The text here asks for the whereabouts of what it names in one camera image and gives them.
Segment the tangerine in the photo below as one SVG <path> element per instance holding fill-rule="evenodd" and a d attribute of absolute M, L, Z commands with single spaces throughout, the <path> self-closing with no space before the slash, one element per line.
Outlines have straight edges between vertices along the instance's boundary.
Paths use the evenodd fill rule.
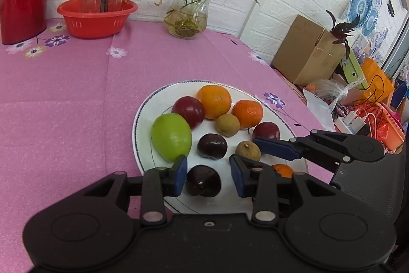
<path fill-rule="evenodd" d="M 294 170 L 286 164 L 275 164 L 272 167 L 281 177 L 291 178 L 294 173 Z"/>
<path fill-rule="evenodd" d="M 247 129 L 261 122 L 264 109 L 256 101 L 240 100 L 234 104 L 232 114 L 239 120 L 241 129 Z"/>

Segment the white round plate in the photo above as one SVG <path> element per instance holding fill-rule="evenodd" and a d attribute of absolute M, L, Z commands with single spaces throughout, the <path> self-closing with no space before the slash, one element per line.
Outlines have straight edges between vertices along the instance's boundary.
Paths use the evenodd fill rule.
<path fill-rule="evenodd" d="M 229 157 L 238 153 L 262 164 L 307 172 L 305 159 L 286 161 L 261 153 L 252 142 L 258 125 L 273 124 L 275 137 L 294 134 L 270 107 L 249 94 L 204 81 L 170 84 L 141 104 L 132 134 L 142 172 L 170 167 L 187 156 L 187 179 L 181 194 L 165 198 L 174 213 L 250 213 L 250 198 L 240 198 L 232 179 Z"/>

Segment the green apple on plate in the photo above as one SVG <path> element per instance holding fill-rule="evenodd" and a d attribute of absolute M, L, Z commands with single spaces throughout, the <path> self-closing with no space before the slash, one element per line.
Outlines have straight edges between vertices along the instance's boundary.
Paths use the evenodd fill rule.
<path fill-rule="evenodd" d="M 188 156 L 192 146 L 189 124 L 179 114 L 158 116 L 150 131 L 155 150 L 167 162 L 173 163 L 180 155 Z"/>

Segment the tangerine on plate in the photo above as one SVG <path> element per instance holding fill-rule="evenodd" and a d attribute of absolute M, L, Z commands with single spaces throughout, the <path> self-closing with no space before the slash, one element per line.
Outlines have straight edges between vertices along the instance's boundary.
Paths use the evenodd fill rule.
<path fill-rule="evenodd" d="M 256 101 L 240 100 L 234 104 L 232 114 L 239 120 L 241 129 L 247 129 L 261 122 L 264 109 Z"/>

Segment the orange on plate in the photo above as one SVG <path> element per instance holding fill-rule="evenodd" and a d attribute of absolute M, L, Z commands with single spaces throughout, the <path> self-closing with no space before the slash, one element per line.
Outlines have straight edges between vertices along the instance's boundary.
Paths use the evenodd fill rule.
<path fill-rule="evenodd" d="M 196 98 L 204 107 L 204 117 L 215 120 L 223 114 L 227 114 L 232 106 L 232 98 L 225 87 L 210 84 L 201 87 Z"/>

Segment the brown longan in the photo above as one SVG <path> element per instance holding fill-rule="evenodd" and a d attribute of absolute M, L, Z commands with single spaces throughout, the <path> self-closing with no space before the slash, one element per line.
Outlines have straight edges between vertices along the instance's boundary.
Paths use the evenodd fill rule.
<path fill-rule="evenodd" d="M 234 136 L 241 128 L 240 121 L 233 114 L 223 114 L 215 121 L 216 130 L 226 137 Z"/>
<path fill-rule="evenodd" d="M 241 141 L 236 147 L 235 154 L 253 161 L 261 159 L 259 147 L 251 141 Z"/>

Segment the pink floral tablecloth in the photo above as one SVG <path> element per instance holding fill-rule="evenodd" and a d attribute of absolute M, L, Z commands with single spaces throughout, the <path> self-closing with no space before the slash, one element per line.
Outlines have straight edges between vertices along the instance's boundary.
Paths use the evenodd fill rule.
<path fill-rule="evenodd" d="M 207 30 L 178 39 L 159 23 L 129 21 L 105 39 L 1 47 L 1 271 L 31 263 L 21 235 L 31 216 L 117 170 L 139 174 L 134 116 L 153 91 L 209 80 L 259 98 L 297 136 L 320 127 L 295 91 L 239 39 Z"/>

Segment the dark red leafed plant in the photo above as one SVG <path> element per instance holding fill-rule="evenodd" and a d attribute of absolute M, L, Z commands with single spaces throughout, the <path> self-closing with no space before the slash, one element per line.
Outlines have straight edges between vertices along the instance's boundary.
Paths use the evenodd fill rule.
<path fill-rule="evenodd" d="M 342 44 L 345 47 L 345 57 L 348 58 L 350 54 L 350 46 L 347 40 L 351 36 L 351 32 L 354 31 L 355 27 L 359 24 L 360 15 L 357 15 L 352 22 L 341 22 L 336 23 L 336 18 L 333 13 L 329 10 L 326 10 L 326 13 L 331 17 L 333 27 L 329 31 L 334 37 L 335 40 L 332 44 Z"/>

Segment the white plastic pouch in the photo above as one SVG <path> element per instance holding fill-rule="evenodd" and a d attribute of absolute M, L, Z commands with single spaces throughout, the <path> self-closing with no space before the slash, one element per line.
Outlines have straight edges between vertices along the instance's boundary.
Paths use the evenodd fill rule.
<path fill-rule="evenodd" d="M 329 105 L 306 89 L 303 90 L 307 108 L 326 131 L 336 131 Z"/>

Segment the red plastic basket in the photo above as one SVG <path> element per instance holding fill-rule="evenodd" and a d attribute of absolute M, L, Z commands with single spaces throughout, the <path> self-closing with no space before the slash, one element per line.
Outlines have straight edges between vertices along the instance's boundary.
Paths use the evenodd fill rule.
<path fill-rule="evenodd" d="M 119 11 L 106 13 L 82 13 L 81 5 L 82 0 L 69 0 L 57 8 L 68 32 L 81 39 L 99 39 L 117 34 L 129 16 L 138 10 L 138 5 L 130 0 L 123 0 Z"/>

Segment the red plum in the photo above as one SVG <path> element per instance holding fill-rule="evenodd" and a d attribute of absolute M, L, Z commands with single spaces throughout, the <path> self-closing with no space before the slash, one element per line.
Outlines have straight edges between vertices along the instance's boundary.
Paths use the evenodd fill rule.
<path fill-rule="evenodd" d="M 171 112 L 183 117 L 191 129 L 198 127 L 205 119 L 205 109 L 202 103 L 191 96 L 179 98 L 173 105 Z"/>
<path fill-rule="evenodd" d="M 252 132 L 252 138 L 280 139 L 279 127 L 273 122 L 259 123 Z"/>

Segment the cardboard box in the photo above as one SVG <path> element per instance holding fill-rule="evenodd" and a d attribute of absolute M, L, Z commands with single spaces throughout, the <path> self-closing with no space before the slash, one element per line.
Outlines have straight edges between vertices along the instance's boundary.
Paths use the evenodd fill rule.
<path fill-rule="evenodd" d="M 315 22 L 297 15 L 271 66 L 293 84 L 306 86 L 329 79 L 346 55 L 343 44 Z"/>

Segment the red plum on plate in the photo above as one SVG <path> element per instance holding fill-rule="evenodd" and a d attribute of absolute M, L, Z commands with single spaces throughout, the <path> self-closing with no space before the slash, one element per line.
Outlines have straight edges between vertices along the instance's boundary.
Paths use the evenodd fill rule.
<path fill-rule="evenodd" d="M 198 127 L 205 119 L 205 109 L 202 103 L 191 96 L 179 98 L 173 105 L 171 112 L 183 117 L 191 129 Z"/>

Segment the white power strip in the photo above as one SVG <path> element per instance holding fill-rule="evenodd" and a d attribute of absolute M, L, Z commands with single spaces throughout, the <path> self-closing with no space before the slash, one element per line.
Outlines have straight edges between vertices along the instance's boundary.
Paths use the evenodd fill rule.
<path fill-rule="evenodd" d="M 363 129 L 365 121 L 354 111 L 351 111 L 346 116 L 339 116 L 334 121 L 334 125 L 344 134 L 358 134 L 358 132 Z"/>

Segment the dark plum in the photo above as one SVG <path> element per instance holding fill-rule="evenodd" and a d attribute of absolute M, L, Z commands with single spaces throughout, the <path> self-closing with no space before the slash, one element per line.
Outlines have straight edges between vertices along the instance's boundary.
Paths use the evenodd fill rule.
<path fill-rule="evenodd" d="M 205 134 L 197 145 L 201 157 L 213 160 L 222 159 L 228 150 L 227 141 L 220 134 Z"/>
<path fill-rule="evenodd" d="M 186 192 L 190 196 L 214 198 L 220 193 L 222 184 L 216 170 L 205 165 L 196 165 L 187 172 Z"/>

